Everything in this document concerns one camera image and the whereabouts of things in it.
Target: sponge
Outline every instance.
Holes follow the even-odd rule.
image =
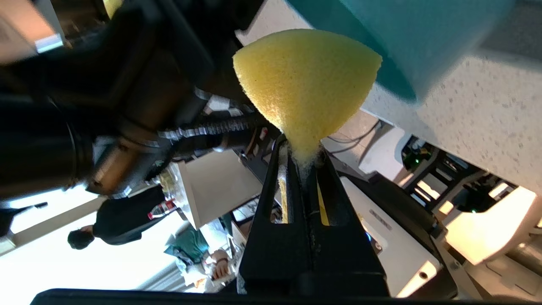
[[[309,29],[268,35],[233,60],[246,95],[285,133],[298,165],[359,109],[382,62],[358,41]]]

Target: cable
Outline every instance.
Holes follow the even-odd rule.
[[[354,141],[356,141],[356,143],[352,146],[349,146],[347,148],[344,148],[344,149],[340,149],[340,150],[336,150],[336,151],[329,151],[329,154],[331,155],[334,155],[334,154],[338,154],[338,153],[344,153],[345,151],[349,151],[351,150],[352,148],[356,147],[366,136],[368,136],[371,131],[373,131],[378,125],[379,125],[380,121],[377,121],[373,127],[371,127],[371,129],[369,129],[369,131],[367,131],[366,133],[362,134],[361,136],[357,137],[357,138],[354,138],[352,139],[352,141],[350,142],[338,142],[338,141],[335,141],[334,139],[331,139],[331,140],[334,140],[335,142],[338,142],[338,143],[344,143],[344,144],[347,144],[347,143],[352,143]]]

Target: dark hair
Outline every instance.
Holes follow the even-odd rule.
[[[72,249],[81,250],[86,248],[92,241],[94,236],[91,232],[85,232],[81,230],[71,231],[68,234],[68,244]]]

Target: white countertop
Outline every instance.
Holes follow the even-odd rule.
[[[244,44],[311,26],[284,0],[267,0]],[[536,193],[542,193],[542,72],[466,56],[422,104],[378,84],[362,110]]]

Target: black jacket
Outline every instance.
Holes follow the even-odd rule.
[[[147,214],[164,200],[161,186],[130,198],[108,199],[98,209],[93,234],[110,245],[139,240],[143,231],[163,219],[149,220]]]

